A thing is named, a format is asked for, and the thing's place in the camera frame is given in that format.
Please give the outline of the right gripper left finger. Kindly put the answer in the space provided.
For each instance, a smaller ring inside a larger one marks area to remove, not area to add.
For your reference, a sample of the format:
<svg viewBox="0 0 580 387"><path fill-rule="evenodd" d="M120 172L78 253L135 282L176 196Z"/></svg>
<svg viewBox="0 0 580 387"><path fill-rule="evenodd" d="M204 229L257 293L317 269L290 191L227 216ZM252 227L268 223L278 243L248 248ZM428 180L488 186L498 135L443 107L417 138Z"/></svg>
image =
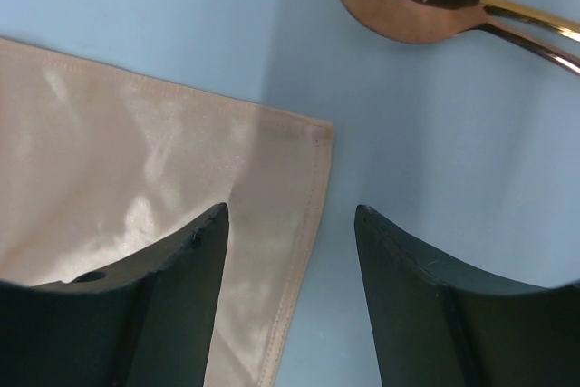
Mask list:
<svg viewBox="0 0 580 387"><path fill-rule="evenodd" d="M200 386L227 252L228 208L75 278L1 284L4 386Z"/></svg>

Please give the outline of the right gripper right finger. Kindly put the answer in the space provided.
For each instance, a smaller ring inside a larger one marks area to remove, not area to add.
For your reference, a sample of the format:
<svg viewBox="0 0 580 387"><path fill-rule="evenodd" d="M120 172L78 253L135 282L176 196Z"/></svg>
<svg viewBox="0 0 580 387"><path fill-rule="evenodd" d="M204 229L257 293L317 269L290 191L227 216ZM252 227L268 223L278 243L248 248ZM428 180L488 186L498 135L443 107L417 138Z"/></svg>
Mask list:
<svg viewBox="0 0 580 387"><path fill-rule="evenodd" d="M382 384L576 386L579 285L469 265L359 206L354 231Z"/></svg>

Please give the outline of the peach satin napkin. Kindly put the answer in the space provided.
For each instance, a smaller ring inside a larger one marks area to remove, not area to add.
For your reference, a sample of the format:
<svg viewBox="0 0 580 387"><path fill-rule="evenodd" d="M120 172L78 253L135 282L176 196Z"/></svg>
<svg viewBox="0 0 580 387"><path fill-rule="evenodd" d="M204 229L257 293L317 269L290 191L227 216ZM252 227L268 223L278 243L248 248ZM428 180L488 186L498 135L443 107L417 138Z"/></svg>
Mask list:
<svg viewBox="0 0 580 387"><path fill-rule="evenodd" d="M271 386L321 220L334 128L1 42L1 276L75 277L210 206L229 242L205 383Z"/></svg>

